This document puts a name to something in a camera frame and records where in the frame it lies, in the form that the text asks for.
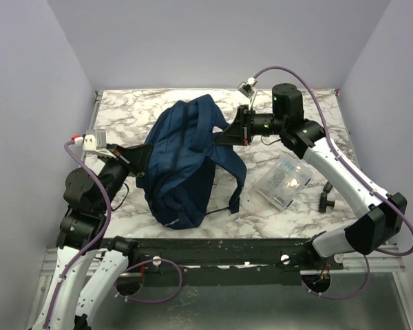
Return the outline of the navy blue student backpack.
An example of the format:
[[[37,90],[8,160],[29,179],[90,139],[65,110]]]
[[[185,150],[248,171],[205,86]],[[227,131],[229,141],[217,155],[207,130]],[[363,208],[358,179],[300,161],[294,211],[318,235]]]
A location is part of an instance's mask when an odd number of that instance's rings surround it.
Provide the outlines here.
[[[246,165],[232,146],[215,142],[214,128],[227,127],[209,94],[179,100],[160,114],[145,139],[153,147],[145,175],[136,178],[158,223],[173,230],[199,227],[208,215],[218,166],[237,182],[226,209],[239,212]]]

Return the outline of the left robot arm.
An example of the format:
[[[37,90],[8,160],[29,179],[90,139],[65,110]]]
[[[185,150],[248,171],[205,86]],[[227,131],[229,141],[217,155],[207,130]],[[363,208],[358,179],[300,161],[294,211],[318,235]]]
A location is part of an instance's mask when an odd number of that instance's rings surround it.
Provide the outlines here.
[[[123,271],[138,266],[136,243],[117,238],[91,278],[88,269],[111,221],[111,203],[128,176],[143,176],[153,146],[108,144],[105,165],[95,174],[71,150],[78,168],[69,173],[63,195],[68,207],[56,242],[56,265],[33,329],[91,329],[96,312]]]

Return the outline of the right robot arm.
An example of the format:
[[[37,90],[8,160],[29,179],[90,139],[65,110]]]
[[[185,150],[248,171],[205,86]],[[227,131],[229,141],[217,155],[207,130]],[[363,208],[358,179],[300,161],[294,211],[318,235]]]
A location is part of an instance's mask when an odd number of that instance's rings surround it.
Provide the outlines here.
[[[407,199],[376,185],[340,151],[318,122],[304,117],[303,96],[295,85],[282,83],[272,88],[271,113],[239,106],[234,121],[216,141],[245,146],[256,135],[278,135],[287,149],[336,188],[357,217],[350,225],[312,238],[302,254],[307,267],[319,269],[329,256],[338,253],[368,255],[399,233]]]

